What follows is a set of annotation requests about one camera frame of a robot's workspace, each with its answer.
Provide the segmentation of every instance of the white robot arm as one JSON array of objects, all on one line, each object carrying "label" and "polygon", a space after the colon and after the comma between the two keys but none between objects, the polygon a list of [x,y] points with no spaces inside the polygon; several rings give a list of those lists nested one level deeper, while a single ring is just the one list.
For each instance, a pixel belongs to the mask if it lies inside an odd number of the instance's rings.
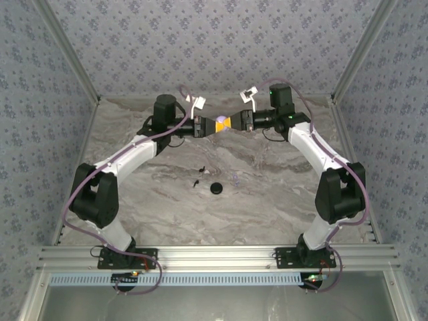
[{"label": "white robot arm", "polygon": [[[118,150],[118,152],[114,153],[107,159],[96,163],[95,167],[98,168],[107,163],[108,166],[102,170],[102,172],[112,173],[116,177],[118,187],[130,173],[137,169],[137,167],[156,156],[156,142],[148,140],[145,143],[136,145],[136,142],[142,140],[144,137],[146,136],[134,136],[134,138],[126,146]],[[121,156],[114,163],[109,163],[110,159],[115,157],[125,148],[128,148],[130,145],[134,145],[135,148]],[[102,228],[99,228],[94,222],[88,219],[86,220],[86,223],[93,227],[98,232],[98,234],[100,234],[100,236],[107,241],[108,244],[113,245],[121,251],[125,251],[131,244],[131,235],[125,231],[117,216],[110,224]]]},{"label": "white robot arm", "polygon": [[[342,167],[329,157],[315,142],[310,135],[310,124],[301,122],[292,127],[288,132],[288,141],[296,147],[312,165],[315,172],[321,177],[322,173],[328,169],[341,169]],[[334,158],[342,162],[349,163],[349,160],[341,157],[314,129],[316,138],[334,155]],[[349,218],[339,219],[333,224],[323,220],[317,215],[313,220],[309,230],[303,234],[304,241],[310,250],[317,250],[325,247],[326,239],[332,230],[341,222],[348,221]]]}]

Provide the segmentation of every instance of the yellow object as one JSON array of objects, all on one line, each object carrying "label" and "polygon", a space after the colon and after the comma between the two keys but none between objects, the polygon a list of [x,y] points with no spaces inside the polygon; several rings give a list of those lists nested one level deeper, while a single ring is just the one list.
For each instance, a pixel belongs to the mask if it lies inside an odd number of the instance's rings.
[{"label": "yellow object", "polygon": [[225,130],[225,128],[231,128],[231,121],[230,117],[226,118],[224,122],[215,122],[215,132],[221,132],[222,130]]}]

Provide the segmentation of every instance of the metal base plate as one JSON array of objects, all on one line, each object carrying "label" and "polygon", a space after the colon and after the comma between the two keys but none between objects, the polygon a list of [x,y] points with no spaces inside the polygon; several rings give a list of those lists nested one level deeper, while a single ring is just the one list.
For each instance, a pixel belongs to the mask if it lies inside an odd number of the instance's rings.
[{"label": "metal base plate", "polygon": [[[98,258],[98,269],[99,270],[117,270],[117,269],[125,269],[125,270],[145,270],[146,264],[149,270],[155,270],[156,264],[149,260],[143,260],[139,257],[136,257],[135,260],[128,266],[118,266],[115,261],[112,259],[110,255],[110,250],[103,248],[100,251],[100,257]],[[158,249],[145,249],[145,248],[136,248],[135,253],[145,254],[158,259]]]},{"label": "metal base plate", "polygon": [[324,260],[330,268],[336,267],[336,260],[330,259],[331,252],[325,251],[325,255],[320,256],[319,263],[313,266],[305,266],[297,253],[296,247],[277,247],[275,248],[276,267],[278,269],[301,269],[301,268],[325,268],[321,262]]}]

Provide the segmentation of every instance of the black mounting bracket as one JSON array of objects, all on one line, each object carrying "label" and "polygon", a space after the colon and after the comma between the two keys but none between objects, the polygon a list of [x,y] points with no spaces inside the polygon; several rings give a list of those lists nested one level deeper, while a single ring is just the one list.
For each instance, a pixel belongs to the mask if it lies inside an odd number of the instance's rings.
[{"label": "black mounting bracket", "polygon": [[[135,247],[135,240],[132,239],[131,245],[126,249],[127,252],[136,254],[145,254],[158,259],[158,249],[143,249]],[[156,264],[149,259],[142,259],[131,255],[123,255],[103,247],[98,258],[99,270],[155,270]]]},{"label": "black mounting bracket", "polygon": [[302,268],[325,268],[325,265],[322,265],[322,260],[328,263],[331,268],[336,267],[336,260],[331,259],[332,255],[327,249],[319,249],[317,260],[311,265],[307,266],[302,262],[298,250],[295,246],[293,247],[277,247],[275,248],[275,260],[276,267],[278,269],[302,269]]},{"label": "black mounting bracket", "polygon": [[334,254],[326,248],[310,250],[306,246],[303,234],[299,236],[297,246],[275,248],[276,267],[278,269],[325,268],[324,262],[330,268],[336,267]]}]

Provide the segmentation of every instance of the black small object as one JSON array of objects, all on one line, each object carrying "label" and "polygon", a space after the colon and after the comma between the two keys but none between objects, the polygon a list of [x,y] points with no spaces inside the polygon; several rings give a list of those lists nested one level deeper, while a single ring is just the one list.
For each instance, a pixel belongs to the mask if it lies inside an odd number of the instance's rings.
[{"label": "black small object", "polygon": [[[132,276],[132,273],[114,273],[110,277],[110,283],[113,283],[113,288],[116,289],[116,284],[126,283],[126,284],[136,284],[138,281],[138,276]],[[117,287],[121,292],[129,292],[135,286],[118,286]]]},{"label": "black small object", "polygon": [[336,259],[330,259],[332,252],[326,248],[316,251],[309,250],[303,239],[303,234],[299,236],[298,244],[294,247],[275,248],[276,266],[278,269],[296,268],[324,268],[322,261],[328,262],[331,268],[336,267]]},{"label": "black small object", "polygon": [[211,184],[210,190],[213,194],[220,194],[223,191],[223,185],[220,183],[213,183]]}]

